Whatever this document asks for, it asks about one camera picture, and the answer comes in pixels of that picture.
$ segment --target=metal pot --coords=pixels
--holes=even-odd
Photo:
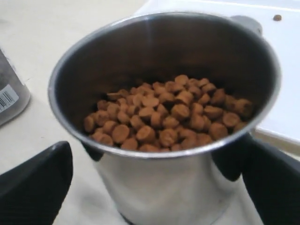
[[[254,118],[222,140],[168,153],[109,147],[83,132],[83,118],[106,92],[178,74],[207,77],[250,99],[257,106]],[[260,35],[231,18],[167,12],[130,17],[91,33],[60,59],[48,91],[55,116],[83,143],[128,221],[209,225],[228,206],[248,156],[269,149],[249,131],[269,112],[279,87],[278,61]],[[256,181],[244,180],[256,188]]]

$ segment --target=kibble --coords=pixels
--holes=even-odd
[[[243,129],[255,111],[249,99],[229,95],[207,78],[182,74],[165,83],[139,84],[97,101],[97,111],[83,119],[90,138],[125,150],[180,151]]]

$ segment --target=countertop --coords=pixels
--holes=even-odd
[[[54,118],[48,104],[47,85],[56,62],[72,44],[109,22],[133,14],[143,3],[143,0],[0,1],[0,47],[32,94],[29,107],[0,127],[0,173],[55,142],[69,141],[74,177],[55,225],[126,224],[83,147]],[[220,224],[245,224],[247,218],[249,224],[258,225],[257,213],[243,184],[240,185],[241,195],[234,197],[228,216]]]

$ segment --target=barcode label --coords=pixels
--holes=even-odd
[[[0,90],[0,113],[11,107],[18,99],[19,96],[9,84]]]

